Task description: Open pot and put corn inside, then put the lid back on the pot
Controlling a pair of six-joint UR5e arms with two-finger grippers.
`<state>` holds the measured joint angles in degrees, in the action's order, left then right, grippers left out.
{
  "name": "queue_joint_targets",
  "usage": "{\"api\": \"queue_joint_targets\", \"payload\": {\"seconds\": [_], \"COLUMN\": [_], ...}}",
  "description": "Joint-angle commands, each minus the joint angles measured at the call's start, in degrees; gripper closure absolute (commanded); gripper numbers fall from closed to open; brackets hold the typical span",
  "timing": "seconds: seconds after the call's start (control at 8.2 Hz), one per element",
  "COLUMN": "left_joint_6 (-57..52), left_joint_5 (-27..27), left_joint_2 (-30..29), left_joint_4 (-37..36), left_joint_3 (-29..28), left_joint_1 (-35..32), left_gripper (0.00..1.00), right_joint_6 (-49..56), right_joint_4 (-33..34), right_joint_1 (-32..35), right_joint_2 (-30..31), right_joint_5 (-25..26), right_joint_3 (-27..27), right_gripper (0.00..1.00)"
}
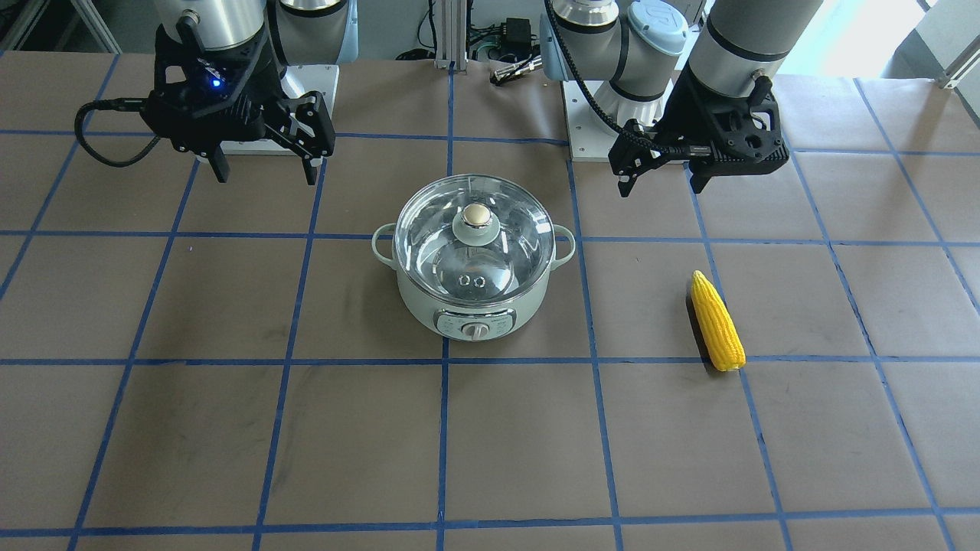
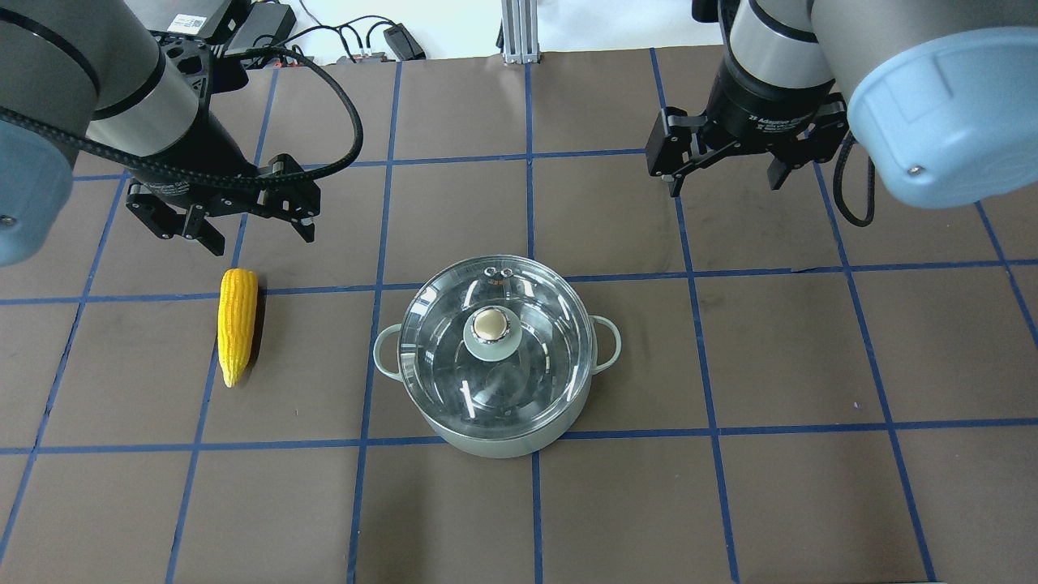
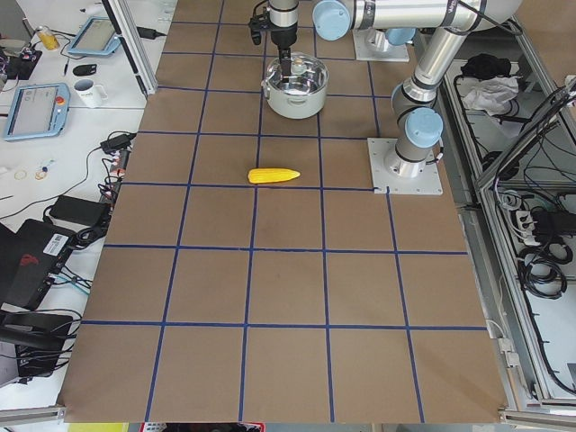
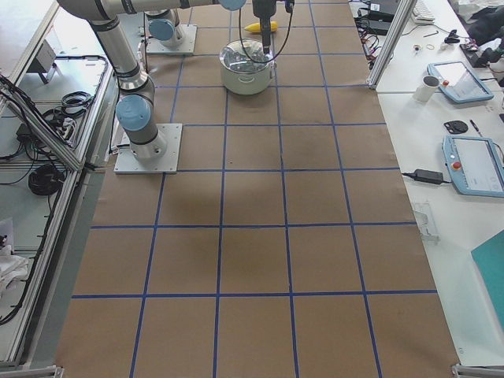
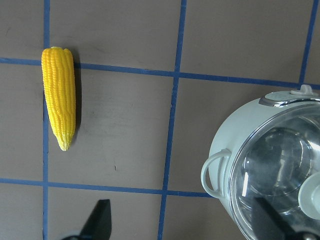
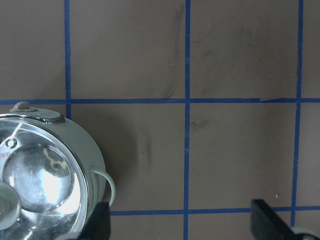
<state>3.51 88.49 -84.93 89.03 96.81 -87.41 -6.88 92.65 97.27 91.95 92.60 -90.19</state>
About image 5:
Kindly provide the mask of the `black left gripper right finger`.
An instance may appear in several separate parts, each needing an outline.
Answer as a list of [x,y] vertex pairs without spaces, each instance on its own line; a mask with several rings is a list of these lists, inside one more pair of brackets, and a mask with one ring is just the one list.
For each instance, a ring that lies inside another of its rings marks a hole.
[[264,198],[253,200],[251,227],[256,240],[318,240],[309,231],[295,231]]

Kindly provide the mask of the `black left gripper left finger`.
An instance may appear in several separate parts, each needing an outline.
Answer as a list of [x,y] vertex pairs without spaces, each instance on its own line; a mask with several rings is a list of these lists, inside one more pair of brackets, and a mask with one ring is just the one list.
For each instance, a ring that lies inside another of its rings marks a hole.
[[111,201],[100,199],[77,235],[69,235],[63,240],[109,240],[112,233]]

